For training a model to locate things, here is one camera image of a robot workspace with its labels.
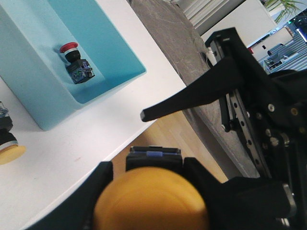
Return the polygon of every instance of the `wooden floor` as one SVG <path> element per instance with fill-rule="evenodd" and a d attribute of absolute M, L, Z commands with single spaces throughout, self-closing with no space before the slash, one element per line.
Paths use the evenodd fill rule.
<path fill-rule="evenodd" d="M 129 153 L 130 146 L 149 145 L 179 148 L 183 157 L 196 157 L 219 181 L 225 182 L 227 180 L 181 111 L 158 119 L 120 152 L 112 160 L 114 176 L 124 173 L 125 158 Z"/>

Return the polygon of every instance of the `light blue box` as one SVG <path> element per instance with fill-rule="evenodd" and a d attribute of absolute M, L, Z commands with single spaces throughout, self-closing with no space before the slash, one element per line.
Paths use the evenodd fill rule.
<path fill-rule="evenodd" d="M 68 42 L 93 68 L 85 83 L 66 71 Z M 0 76 L 44 130 L 145 71 L 95 0 L 0 0 Z"/>

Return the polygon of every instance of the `white table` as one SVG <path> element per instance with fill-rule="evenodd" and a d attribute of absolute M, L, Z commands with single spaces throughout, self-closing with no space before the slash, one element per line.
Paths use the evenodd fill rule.
<path fill-rule="evenodd" d="M 109 161 L 152 123 L 140 112 L 185 87 L 126 0 L 97 0 L 147 72 L 51 131 L 41 130 L 0 79 L 11 132 L 26 153 L 0 166 L 0 229 L 36 222 L 65 200 L 100 161 Z"/>

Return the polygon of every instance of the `potted plant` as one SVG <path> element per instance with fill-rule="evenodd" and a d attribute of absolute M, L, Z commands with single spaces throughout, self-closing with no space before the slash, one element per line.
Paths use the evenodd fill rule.
<path fill-rule="evenodd" d="M 270 15 L 275 15 L 276 13 L 280 12 L 275 19 L 276 23 L 279 23 L 282 18 L 287 18 L 290 15 L 295 15 L 295 12 L 299 10 L 295 4 L 301 3 L 295 0 L 266 0 L 263 2 L 264 7 L 268 9 Z"/>

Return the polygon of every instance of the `blue container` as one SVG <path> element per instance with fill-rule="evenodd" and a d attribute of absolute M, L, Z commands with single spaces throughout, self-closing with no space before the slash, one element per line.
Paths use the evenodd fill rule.
<path fill-rule="evenodd" d="M 67 42 L 95 77 L 72 82 L 59 53 Z M 144 72 L 95 0 L 0 0 L 0 75 L 42 129 Z"/>

